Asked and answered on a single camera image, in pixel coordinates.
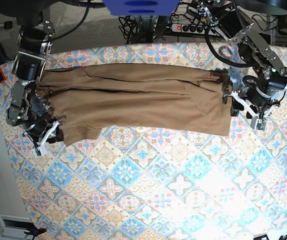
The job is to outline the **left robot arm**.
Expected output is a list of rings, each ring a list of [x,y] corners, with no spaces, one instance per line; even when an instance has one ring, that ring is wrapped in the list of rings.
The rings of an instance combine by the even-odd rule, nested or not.
[[[253,22],[238,9],[235,1],[218,7],[204,0],[194,0],[190,7],[196,9],[197,17],[205,20],[205,41],[215,58],[231,67],[252,68],[255,71],[256,76],[242,78],[246,93],[233,90],[228,97],[241,106],[235,108],[234,113],[245,110],[248,119],[262,126],[272,110],[281,104],[273,97],[287,89],[287,67],[265,39],[252,29]],[[243,62],[237,63],[220,56],[210,41],[210,31],[217,32],[227,42],[236,42]]]

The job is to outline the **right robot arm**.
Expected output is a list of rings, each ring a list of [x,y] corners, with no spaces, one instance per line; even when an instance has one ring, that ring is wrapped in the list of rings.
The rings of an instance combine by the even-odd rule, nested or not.
[[[50,21],[53,4],[54,0],[0,0],[0,14],[15,18],[20,26],[12,66],[17,81],[11,89],[6,121],[26,132],[39,156],[45,154],[48,139],[55,141],[63,137],[59,121],[48,113],[35,113],[31,105],[53,46],[55,31]]]

